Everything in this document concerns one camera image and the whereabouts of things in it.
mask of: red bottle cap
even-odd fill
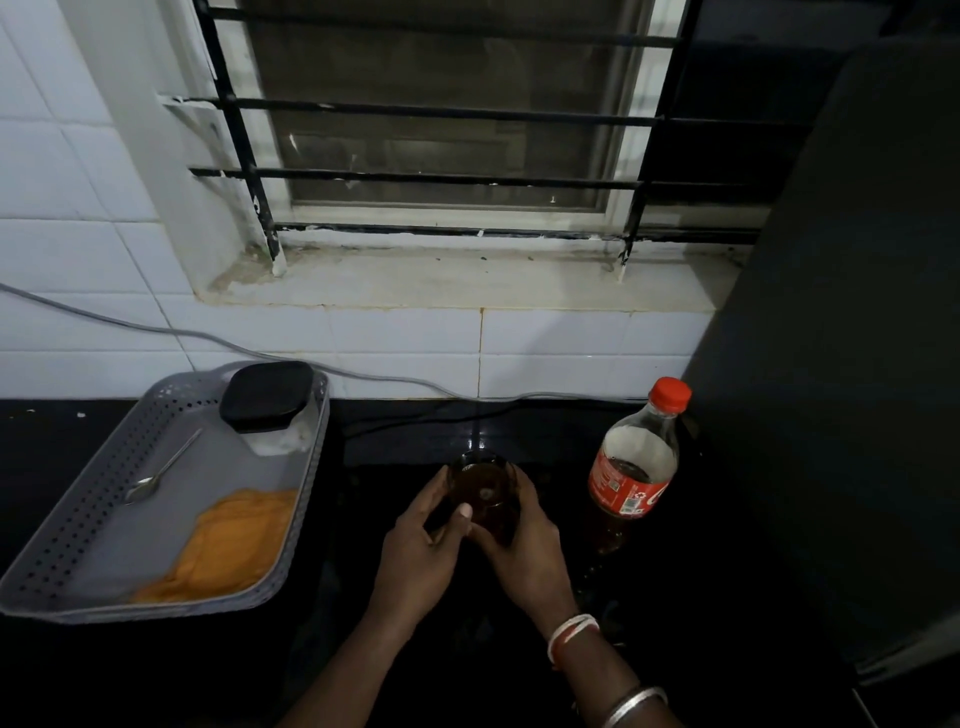
[[[660,411],[679,415],[686,409],[693,392],[679,379],[662,376],[650,390],[650,402]]]

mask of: bangle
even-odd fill
[[[610,712],[610,715],[607,716],[607,719],[604,721],[603,728],[613,728],[614,725],[619,723],[621,720],[623,720],[623,718],[631,713],[636,706],[654,696],[662,700],[663,705],[667,704],[666,692],[664,692],[662,688],[644,688],[643,690],[631,692],[623,700],[616,704],[616,706]]]
[[[550,665],[557,666],[557,651],[585,629],[600,631],[600,625],[591,615],[571,617],[553,631],[546,644],[546,656]]]

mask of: left hand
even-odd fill
[[[383,540],[368,614],[387,619],[409,638],[433,609],[453,578],[460,542],[471,527],[468,503],[461,503],[436,538],[423,528],[446,495],[446,466],[431,478]]]

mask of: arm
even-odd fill
[[[446,493],[446,467],[434,475],[383,540],[367,613],[278,728],[360,728],[400,649],[443,596],[460,542],[470,530],[461,504],[436,539],[423,530]]]
[[[514,467],[520,499],[520,520],[514,542],[504,548],[491,533],[474,524],[469,537],[487,554],[503,590],[522,609],[545,640],[564,621],[579,614],[560,548],[560,531],[543,513],[537,489]],[[630,666],[598,632],[584,630],[564,645],[559,659],[580,714],[598,728],[613,707],[640,684]],[[681,728],[658,698],[645,700],[618,728]]]

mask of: black lid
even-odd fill
[[[220,417],[241,434],[286,429],[312,391],[313,369],[306,362],[251,364],[230,380]]]

